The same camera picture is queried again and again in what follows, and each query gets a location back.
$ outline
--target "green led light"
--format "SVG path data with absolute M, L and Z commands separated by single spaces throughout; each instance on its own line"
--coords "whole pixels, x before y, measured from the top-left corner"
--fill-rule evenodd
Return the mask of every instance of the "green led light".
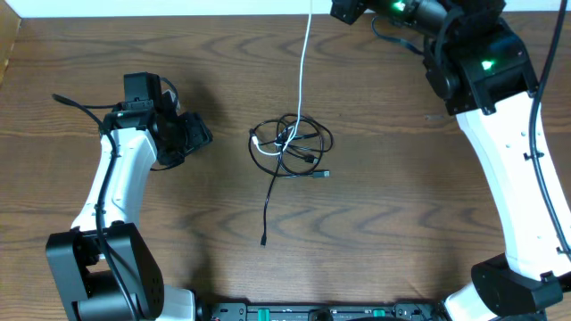
M 494 61 L 483 61 L 482 62 L 482 67 L 484 68 L 484 70 L 489 70 L 494 64 Z
M 393 7 L 398 9 L 399 11 L 404 11 L 404 7 L 406 4 L 403 1 L 399 1 L 398 3 L 393 4 Z

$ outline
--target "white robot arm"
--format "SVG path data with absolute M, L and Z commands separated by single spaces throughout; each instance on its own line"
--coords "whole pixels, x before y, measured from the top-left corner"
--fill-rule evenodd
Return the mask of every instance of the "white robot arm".
M 529 154 L 529 115 L 533 99 L 520 93 L 496 103 L 496 112 L 484 115 L 468 111 L 456 116 L 459 126 L 476 150 L 500 213 L 509 268 L 526 278 L 542 280 L 552 272 L 563 276 L 571 261 L 560 247 L 558 236 L 545 208 Z M 538 148 L 543 175 L 559 222 L 571 239 L 571 213 L 553 167 L 541 118 L 537 120 Z M 490 320 L 495 316 L 482 302 L 473 283 L 445 302 L 453 320 Z

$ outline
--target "table surface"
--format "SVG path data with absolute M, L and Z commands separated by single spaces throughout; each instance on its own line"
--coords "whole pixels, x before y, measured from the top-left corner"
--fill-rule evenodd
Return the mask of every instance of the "table surface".
M 540 74 L 555 14 L 506 17 Z M 95 124 L 50 94 L 116 103 L 122 75 L 138 71 L 169 78 L 214 134 L 183 166 L 147 181 L 140 231 L 165 284 L 254 302 L 438 300 L 457 291 L 472 265 L 504 251 L 500 220 L 421 58 L 376 39 L 369 22 L 314 17 L 303 114 L 335 135 L 321 167 L 331 177 L 277 181 L 261 248 L 270 177 L 250 159 L 248 130 L 295 111 L 306 17 L 25 20 L 0 91 L 0 319 L 64 318 L 45 244 L 79 213 L 99 161 Z M 567 198 L 570 29 L 543 100 Z M 567 297 L 551 319 L 571 320 L 570 307 Z

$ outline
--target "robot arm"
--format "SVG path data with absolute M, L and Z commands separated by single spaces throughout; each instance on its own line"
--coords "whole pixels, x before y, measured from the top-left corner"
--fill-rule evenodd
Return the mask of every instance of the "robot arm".
M 104 227 L 113 222 L 134 223 L 139 227 L 139 211 L 145 193 L 146 179 L 151 166 L 156 162 L 157 149 L 148 130 L 136 128 L 115 129 L 112 137 L 117 144 L 114 170 L 108 192 L 105 195 Z M 101 139 L 101 160 L 91 192 L 80 214 L 73 220 L 71 229 L 79 231 L 95 230 L 95 209 L 103 177 L 109 167 L 112 147 L 107 136 Z
M 177 115 L 177 95 L 170 90 L 161 93 L 158 76 L 130 74 L 124 82 L 125 102 L 103 120 L 102 130 L 109 131 L 117 155 L 103 199 L 104 238 L 139 318 L 194 321 L 194 295 L 163 284 L 161 271 L 137 227 L 151 166 L 157 160 L 166 169 L 177 166 L 208 144 L 211 133 L 198 114 Z M 95 205 L 112 159 L 107 135 L 102 136 L 101 146 L 101 160 L 83 210 L 69 232 L 50 235 L 46 245 L 69 320 L 132 318 L 113 272 L 87 270 L 105 259 L 95 232 Z
M 500 214 L 506 252 L 492 260 L 507 263 L 509 269 L 505 265 L 486 269 L 481 269 L 485 264 L 476 266 L 472 270 L 473 283 L 446 299 L 445 307 L 453 320 L 484 321 L 496 317 L 496 313 L 530 313 L 563 299 L 557 276 L 571 271 L 571 262 L 558 251 L 559 239 L 537 185 L 533 164 L 525 157 L 529 153 L 527 125 L 531 104 L 532 98 L 521 93 L 496 103 L 497 111 L 492 115 L 481 111 L 456 115 L 476 150 Z M 569 235 L 571 213 L 553 167 L 541 119 L 537 130 L 546 184 L 559 221 Z M 519 278 L 504 284 L 498 280 L 503 276 Z M 529 289 L 518 288 L 522 284 L 529 284 Z
M 503 0 L 334 0 L 352 24 L 371 9 L 425 35 L 426 78 L 476 150 L 501 217 L 505 255 L 472 269 L 473 283 L 445 301 L 452 320 L 489 320 L 562 300 L 571 261 L 571 213 L 537 120 L 539 162 L 562 226 L 547 211 L 529 157 L 528 126 L 538 82 L 523 42 L 500 18 Z

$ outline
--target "black cable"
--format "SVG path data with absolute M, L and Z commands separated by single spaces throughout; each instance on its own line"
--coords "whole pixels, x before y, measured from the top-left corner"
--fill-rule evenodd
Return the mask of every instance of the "black cable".
M 310 125 L 313 128 L 314 132 L 309 133 L 309 134 L 298 134 L 298 135 L 296 135 L 294 137 L 294 139 L 292 140 L 292 142 L 287 146 L 287 149 L 284 151 L 284 145 L 287 141 L 287 138 L 290 136 L 291 130 L 293 130 L 293 127 L 295 126 L 296 122 L 297 122 L 297 114 L 287 113 L 284 116 L 280 117 L 279 119 L 271 119 L 271 120 L 262 121 L 256 127 L 254 127 L 253 129 L 250 129 L 250 137 L 248 138 L 248 151 L 250 152 L 250 156 L 252 157 L 254 164 L 256 164 L 256 166 L 259 169 L 263 170 L 264 172 L 266 172 L 272 176 L 271 182 L 269 184 L 268 194 L 266 195 L 266 201 L 264 203 L 264 212 L 263 212 L 264 233 L 261 236 L 261 241 L 260 241 L 261 246 L 265 246 L 266 241 L 268 240 L 266 217 L 267 217 L 267 212 L 268 212 L 269 196 L 271 195 L 271 190 L 274 186 L 276 178 L 278 178 L 278 177 L 282 177 L 282 178 L 327 177 L 328 176 L 328 171 L 317 170 L 317 167 L 319 166 L 321 159 L 323 158 L 323 155 L 326 152 L 331 151 L 331 149 L 333 148 L 333 145 L 335 142 L 334 138 L 333 138 L 333 134 L 331 133 L 331 131 L 328 128 L 321 125 L 316 120 L 305 117 L 305 116 L 301 116 L 300 117 L 300 124 L 304 123 L 304 124 Z M 258 146 L 274 144 L 277 147 L 277 152 L 279 153 L 279 155 L 277 155 L 277 165 L 276 165 L 276 169 L 272 170 L 272 169 L 268 169 L 268 168 L 262 166 L 258 162 L 256 157 L 254 156 L 253 149 L 252 149 L 252 145 L 254 143 L 252 142 L 252 137 L 255 136 L 255 137 L 259 138 L 258 134 L 257 134 L 258 130 L 265 125 L 273 124 L 273 123 L 276 124 L 276 137 L 274 139 L 266 141 L 266 142 L 258 142 Z M 326 147 L 326 136 L 329 137 L 329 145 L 327 147 Z M 312 139 L 312 138 L 319 140 L 319 149 L 293 144 L 293 141 L 301 142 L 302 140 L 307 140 L 307 139 Z M 285 153 L 294 156 L 294 160 L 304 161 L 306 163 L 311 164 L 311 166 L 308 169 L 305 169 L 302 171 L 296 171 L 296 170 L 290 169 L 284 162 Z
M 107 167 L 107 171 L 105 172 L 103 182 L 101 183 L 101 189 L 99 190 L 99 196 L 97 197 L 97 204 L 95 205 L 95 226 L 96 226 L 96 230 L 97 230 L 97 239 L 99 241 L 99 244 L 98 244 L 99 249 L 100 249 L 101 253 L 107 259 L 107 264 L 109 265 L 109 269 L 111 270 L 113 278 L 115 279 L 115 282 L 117 282 L 117 285 L 119 286 L 119 289 L 120 289 L 121 293 L 123 294 L 125 301 L 127 302 L 127 305 L 128 305 L 128 308 L 129 308 L 129 311 L 131 313 L 133 320 L 138 321 L 139 317 L 138 317 L 138 313 L 137 313 L 137 308 L 135 307 L 135 304 L 133 303 L 133 301 L 130 298 L 130 295 L 129 295 L 128 290 L 127 290 L 127 286 L 123 282 L 123 279 L 121 278 L 121 275 L 119 273 L 119 270 L 117 269 L 117 266 L 115 266 L 115 261 L 113 260 L 113 257 L 109 251 L 109 244 L 107 243 L 107 240 L 105 239 L 105 235 L 103 234 L 103 227 L 102 227 L 104 198 L 105 198 L 105 194 L 107 192 L 107 187 L 109 186 L 109 181 L 111 179 L 113 167 L 115 166 L 115 161 L 117 160 L 117 144 L 115 143 L 115 139 L 113 139 L 111 132 L 104 128 L 103 122 L 101 120 L 99 120 L 85 106 L 82 106 L 81 104 L 76 103 L 76 102 L 72 101 L 71 99 L 69 99 L 67 97 L 63 97 L 61 95 L 52 94 L 52 97 L 58 103 L 63 103 L 63 104 L 68 105 L 68 106 L 76 107 L 76 108 L 80 109 L 81 111 L 83 111 L 85 114 L 87 114 L 87 116 L 89 116 L 97 124 L 99 129 L 101 131 L 103 131 L 103 134 L 107 136 L 107 138 L 109 139 L 109 142 L 111 144 L 112 151 L 111 151 L 111 159 L 109 161 L 109 167 Z
M 416 48 L 410 41 L 405 40 L 405 39 L 401 39 L 401 38 L 397 38 L 397 37 L 389 37 L 389 36 L 385 36 L 385 35 L 381 35 L 380 33 L 378 33 L 377 28 L 375 28 L 375 22 L 377 22 L 377 19 L 381 18 L 381 16 L 376 16 L 375 18 L 373 18 L 373 20 L 371 21 L 371 29 L 373 30 L 373 33 L 375 34 L 375 36 L 377 36 L 378 38 L 381 38 L 385 41 L 394 43 L 394 44 L 398 44 L 398 45 L 402 45 L 403 47 L 409 49 L 411 52 L 413 52 L 414 54 L 418 54 L 418 55 L 422 55 L 422 50 Z
M 72 101 L 71 99 L 60 96 L 60 95 L 56 95 L 56 96 L 58 96 L 60 99 L 62 99 L 62 100 L 57 100 L 52 95 L 53 99 L 55 99 L 58 103 L 62 103 L 64 105 L 71 106 L 71 107 L 78 107 L 77 105 L 74 104 L 76 102 Z M 112 109 L 112 108 L 115 108 L 115 107 L 120 106 L 120 105 L 121 105 L 121 103 L 115 103 L 114 105 L 81 105 L 81 107 L 84 107 L 87 109 Z
M 534 101 L 532 103 L 532 110 L 529 117 L 529 151 L 531 153 L 529 158 L 531 158 L 534 164 L 534 171 L 535 171 L 535 177 L 537 178 L 537 184 L 539 185 L 539 188 L 542 192 L 543 201 L 545 202 L 547 211 L 550 214 L 551 222 L 555 227 L 555 232 L 557 233 L 559 242 L 561 243 L 561 252 L 565 253 L 571 260 L 571 250 L 569 249 L 569 245 L 567 244 L 565 234 L 563 233 L 563 229 L 561 228 L 561 224 L 559 223 L 559 219 L 557 218 L 557 213 L 555 212 L 555 208 L 553 207 L 553 203 L 551 202 L 549 191 L 545 184 L 545 178 L 543 177 L 542 173 L 542 165 L 539 162 L 539 159 L 542 157 L 542 154 L 537 150 L 537 141 L 536 141 L 536 126 L 537 126 L 537 117 L 539 115 L 539 106 L 542 100 L 543 91 L 545 90 L 545 86 L 547 85 L 547 80 L 550 75 L 551 65 L 553 64 L 555 53 L 557 51 L 557 47 L 559 44 L 561 30 L 563 29 L 563 21 L 565 20 L 566 8 L 567 8 L 567 0 L 562 0 L 559 7 L 559 15 L 557 18 L 557 23 L 555 25 L 555 31 L 553 32 L 553 38 L 551 40 L 550 50 L 549 53 L 547 54 L 547 59 L 545 60 L 545 66 L 543 67 L 543 72 L 540 78 L 539 87 L 537 88 L 537 93 L 535 93 Z
M 274 182 L 276 181 L 277 173 L 278 173 L 279 168 L 280 168 L 280 163 L 281 163 L 281 157 L 278 156 L 276 171 L 274 172 L 274 176 L 271 178 L 271 183 L 269 183 L 268 195 L 266 195 L 266 201 L 264 203 L 264 219 L 263 219 L 263 221 L 264 221 L 264 234 L 261 235 L 261 240 L 260 240 L 261 246 L 266 246 L 266 241 L 268 240 L 268 235 L 267 235 L 268 229 L 266 227 L 266 212 L 268 211 L 269 195 L 271 194 L 271 189 L 274 186 Z

